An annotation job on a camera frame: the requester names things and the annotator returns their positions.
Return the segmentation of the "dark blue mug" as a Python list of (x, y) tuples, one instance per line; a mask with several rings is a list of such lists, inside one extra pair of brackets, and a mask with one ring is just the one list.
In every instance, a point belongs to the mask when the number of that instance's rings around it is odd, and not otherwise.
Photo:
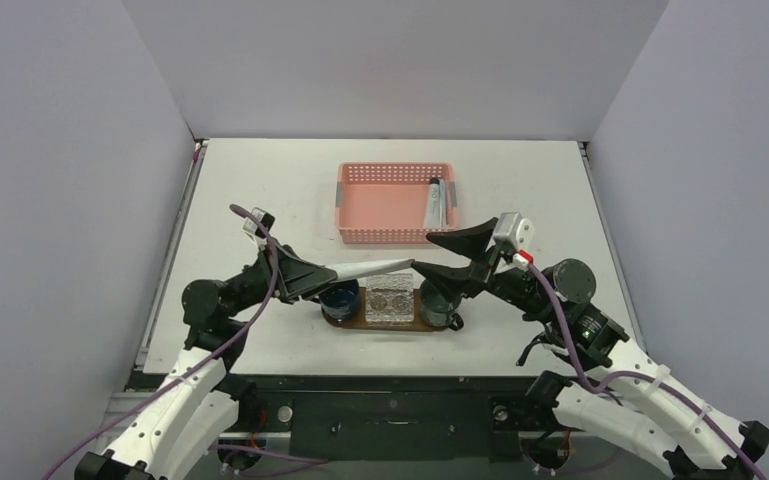
[(354, 317), (360, 309), (360, 286), (357, 280), (339, 282), (318, 296), (322, 313), (336, 321)]

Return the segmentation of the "dark cap toothpaste tube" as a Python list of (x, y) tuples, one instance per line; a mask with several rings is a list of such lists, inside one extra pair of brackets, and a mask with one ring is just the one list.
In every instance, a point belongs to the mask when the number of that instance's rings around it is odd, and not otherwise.
[(423, 227), (426, 229), (441, 228), (443, 226), (443, 189), (442, 180), (434, 177), (429, 180)]

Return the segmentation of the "dark green mug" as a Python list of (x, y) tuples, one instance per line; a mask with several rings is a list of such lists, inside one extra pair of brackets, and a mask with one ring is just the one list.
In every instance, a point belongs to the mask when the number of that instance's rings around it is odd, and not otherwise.
[(448, 328), (459, 331), (464, 321), (458, 312), (460, 297), (450, 297), (439, 291), (429, 281), (422, 282), (419, 288), (419, 315), (422, 322), (432, 328)]

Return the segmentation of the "red cap toothpaste tube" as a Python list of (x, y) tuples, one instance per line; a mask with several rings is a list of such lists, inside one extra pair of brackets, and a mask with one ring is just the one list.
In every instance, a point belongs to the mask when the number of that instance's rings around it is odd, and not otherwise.
[(412, 263), (413, 259), (374, 260), (329, 264), (325, 268), (335, 272), (342, 282), (408, 270)]

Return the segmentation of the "brown oval wooden tray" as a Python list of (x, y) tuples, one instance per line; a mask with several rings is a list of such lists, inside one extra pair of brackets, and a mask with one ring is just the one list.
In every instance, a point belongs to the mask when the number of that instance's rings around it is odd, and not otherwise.
[(323, 309), (320, 310), (320, 313), (329, 325), (342, 329), (420, 333), (442, 332), (446, 330), (446, 327), (434, 327), (423, 322), (418, 316), (418, 310), (415, 311), (415, 315), (410, 320), (398, 321), (369, 321), (364, 311), (358, 311), (353, 317), (343, 320), (328, 315)]

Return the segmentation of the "pink perforated plastic basket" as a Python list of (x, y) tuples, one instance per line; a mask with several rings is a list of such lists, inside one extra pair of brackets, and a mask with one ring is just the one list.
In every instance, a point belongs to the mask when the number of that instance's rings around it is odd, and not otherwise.
[[(449, 227), (423, 227), (429, 180), (448, 183)], [(458, 226), (454, 168), (449, 163), (346, 162), (338, 167), (343, 186), (335, 224), (346, 244), (421, 244), (426, 234)]]

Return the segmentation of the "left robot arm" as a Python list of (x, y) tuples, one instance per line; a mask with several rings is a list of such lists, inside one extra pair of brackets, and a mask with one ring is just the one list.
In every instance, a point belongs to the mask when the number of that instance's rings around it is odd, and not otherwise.
[(181, 303), (189, 331), (173, 367), (153, 397), (126, 414), (129, 424), (115, 440), (79, 460), (74, 478), (184, 478), (223, 430), (245, 430), (257, 420), (250, 386), (228, 376), (253, 325), (236, 315), (250, 307), (261, 314), (274, 298), (313, 297), (339, 278), (336, 269), (278, 245), (262, 248), (254, 264), (229, 279), (187, 285)]

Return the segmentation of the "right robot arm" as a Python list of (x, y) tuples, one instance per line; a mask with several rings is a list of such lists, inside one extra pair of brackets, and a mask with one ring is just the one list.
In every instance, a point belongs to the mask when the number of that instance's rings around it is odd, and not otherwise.
[(453, 231), (430, 243), (467, 259), (463, 267), (416, 261), (414, 270), (444, 298), (487, 293), (517, 308), (541, 330), (544, 347), (571, 374), (541, 373), (524, 400), (538, 427), (583, 431), (648, 462), (670, 479), (759, 479), (769, 429), (714, 408), (651, 358), (593, 302), (596, 279), (568, 258), (540, 268), (529, 246), (534, 229), (518, 213)]

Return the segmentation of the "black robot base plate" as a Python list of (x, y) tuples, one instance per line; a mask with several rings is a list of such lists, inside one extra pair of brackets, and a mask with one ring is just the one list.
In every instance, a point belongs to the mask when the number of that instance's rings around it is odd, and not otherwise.
[(562, 430), (529, 401), (531, 377), (247, 375), (223, 443), (284, 440), (293, 456), (339, 461), (517, 462)]

